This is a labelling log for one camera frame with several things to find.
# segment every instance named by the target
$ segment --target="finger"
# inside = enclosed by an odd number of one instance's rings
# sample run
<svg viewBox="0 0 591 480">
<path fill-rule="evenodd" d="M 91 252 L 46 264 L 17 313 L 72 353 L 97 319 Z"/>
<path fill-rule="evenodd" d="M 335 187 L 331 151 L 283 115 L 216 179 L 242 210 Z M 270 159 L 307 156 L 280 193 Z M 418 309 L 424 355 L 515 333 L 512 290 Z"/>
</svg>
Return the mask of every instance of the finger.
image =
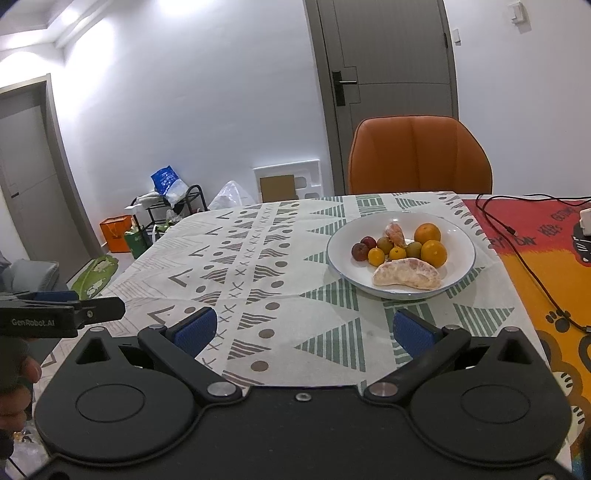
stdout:
<svg viewBox="0 0 591 480">
<path fill-rule="evenodd" d="M 27 415 L 22 411 L 14 415 L 0 416 L 0 430 L 20 432 L 25 427 Z"/>
<path fill-rule="evenodd" d="M 26 387 L 19 385 L 10 393 L 0 395 L 0 416 L 22 412 L 29 403 L 31 403 L 31 394 Z"/>
<path fill-rule="evenodd" d="M 37 383 L 41 378 L 41 365 L 28 356 L 21 364 L 21 375 L 31 383 Z"/>
</svg>

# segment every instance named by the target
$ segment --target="cable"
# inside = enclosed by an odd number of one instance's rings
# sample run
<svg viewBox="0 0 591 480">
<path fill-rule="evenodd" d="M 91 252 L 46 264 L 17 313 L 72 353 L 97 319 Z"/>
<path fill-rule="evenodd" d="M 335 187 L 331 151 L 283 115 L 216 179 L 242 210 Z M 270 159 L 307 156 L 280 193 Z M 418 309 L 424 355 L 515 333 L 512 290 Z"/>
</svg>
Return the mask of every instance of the cable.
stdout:
<svg viewBox="0 0 591 480">
<path fill-rule="evenodd" d="M 540 288 L 546 294 L 546 296 L 548 297 L 548 299 L 552 303 L 552 305 L 556 308 L 557 315 L 559 315 L 559 316 L 567 319 L 571 325 L 573 325 L 575 328 L 577 328 L 581 332 L 583 332 L 583 333 L 591 333 L 591 326 L 590 325 L 587 325 L 587 326 L 579 325 L 570 316 L 567 316 L 567 315 L 564 314 L 564 310 L 554 300 L 554 297 L 550 294 L 550 292 L 548 291 L 548 289 L 545 287 L 544 283 L 539 279 L 539 277 L 534 273 L 534 271 L 530 268 L 530 266 L 527 264 L 527 262 L 521 256 L 521 253 L 519 253 L 519 250 L 517 250 L 517 247 L 513 244 L 513 242 L 509 238 L 507 238 L 507 236 L 503 232 L 501 232 L 496 227 L 496 225 L 493 222 L 491 222 L 491 219 L 493 219 L 495 222 L 497 222 L 499 225 L 501 225 L 511 236 L 515 236 L 516 235 L 517 232 L 515 231 L 515 229 L 514 228 L 511 228 L 507 224 L 501 222 L 494 215 L 492 215 L 491 213 L 489 213 L 489 212 L 486 211 L 486 206 L 492 200 L 500 199 L 500 198 L 514 199 L 514 200 L 522 200 L 524 202 L 547 202 L 549 200 L 555 200 L 555 201 L 558 201 L 558 202 L 560 202 L 560 203 L 562 203 L 564 205 L 568 205 L 568 206 L 571 206 L 571 207 L 581 207 L 581 206 L 583 206 L 583 205 L 591 202 L 591 197 L 569 197 L 569 198 L 559 199 L 557 197 L 552 197 L 552 195 L 546 195 L 546 194 L 526 195 L 526 197 L 544 197 L 544 198 L 542 198 L 542 199 L 533 199 L 533 198 L 514 197 L 514 196 L 509 196 L 509 195 L 493 195 L 490 198 L 486 199 L 485 202 L 484 202 L 484 204 L 481 206 L 478 203 L 480 200 L 482 200 L 482 195 L 480 194 L 480 195 L 478 195 L 478 197 L 476 197 L 476 208 L 482 212 L 482 214 L 484 215 L 485 219 L 488 221 L 488 223 L 494 229 L 494 231 L 496 233 L 498 233 L 507 242 L 507 244 L 509 244 L 509 246 L 512 248 L 512 250 L 515 252 L 515 255 L 517 256 L 517 258 L 519 258 L 519 261 L 521 262 L 521 264 L 529 272 L 529 274 L 532 276 L 532 278 L 536 281 L 536 283 L 540 286 Z M 584 200 L 584 201 L 582 201 L 581 203 L 577 203 L 577 204 L 569 203 L 569 202 L 572 202 L 572 201 L 575 201 L 575 200 Z"/>
<path fill-rule="evenodd" d="M 27 476 L 25 475 L 25 473 L 18 467 L 18 465 L 16 463 L 14 463 L 14 460 L 12 460 L 11 458 L 9 458 L 8 461 L 12 464 L 12 466 L 14 468 L 16 468 L 18 470 L 18 473 L 20 473 L 23 478 L 27 478 Z"/>
</svg>

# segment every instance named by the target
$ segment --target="orange bag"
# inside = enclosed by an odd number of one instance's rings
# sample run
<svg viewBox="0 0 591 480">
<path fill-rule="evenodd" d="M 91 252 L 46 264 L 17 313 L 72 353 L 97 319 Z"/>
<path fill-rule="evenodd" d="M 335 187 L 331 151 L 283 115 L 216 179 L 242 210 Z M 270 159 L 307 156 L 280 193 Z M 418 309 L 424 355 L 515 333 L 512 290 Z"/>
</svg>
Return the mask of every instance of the orange bag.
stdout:
<svg viewBox="0 0 591 480">
<path fill-rule="evenodd" d="M 100 223 L 100 230 L 107 240 L 111 253 L 123 254 L 131 252 L 125 241 L 125 232 L 131 230 L 131 215 L 107 218 Z"/>
</svg>

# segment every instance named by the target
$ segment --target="orange chair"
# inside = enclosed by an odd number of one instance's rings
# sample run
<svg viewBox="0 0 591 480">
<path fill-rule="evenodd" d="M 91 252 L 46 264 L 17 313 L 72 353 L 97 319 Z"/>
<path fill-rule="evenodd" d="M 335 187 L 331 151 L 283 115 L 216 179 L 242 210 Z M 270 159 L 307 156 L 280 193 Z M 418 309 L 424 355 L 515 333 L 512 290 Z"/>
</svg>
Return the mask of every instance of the orange chair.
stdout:
<svg viewBox="0 0 591 480">
<path fill-rule="evenodd" d="M 492 170 L 466 127 L 445 116 L 364 120 L 349 158 L 349 193 L 492 193 Z"/>
</svg>

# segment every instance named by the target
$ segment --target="door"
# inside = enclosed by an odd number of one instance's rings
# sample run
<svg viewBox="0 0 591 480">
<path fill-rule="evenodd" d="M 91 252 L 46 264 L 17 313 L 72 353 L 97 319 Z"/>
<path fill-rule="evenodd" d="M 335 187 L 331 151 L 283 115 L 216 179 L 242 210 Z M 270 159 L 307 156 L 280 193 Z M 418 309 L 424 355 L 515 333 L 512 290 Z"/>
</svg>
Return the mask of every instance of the door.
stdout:
<svg viewBox="0 0 591 480">
<path fill-rule="evenodd" d="M 317 0 L 317 7 L 332 83 L 332 97 L 323 96 L 331 104 L 325 112 L 335 112 L 339 137 L 334 176 L 346 176 L 355 129 L 366 118 L 457 118 L 453 52 L 440 0 Z M 343 178 L 335 178 L 339 184 Z"/>
<path fill-rule="evenodd" d="M 45 84 L 0 96 L 0 174 L 12 220 L 31 260 L 57 261 L 73 277 L 91 257 L 67 206 L 43 115 Z"/>
</svg>

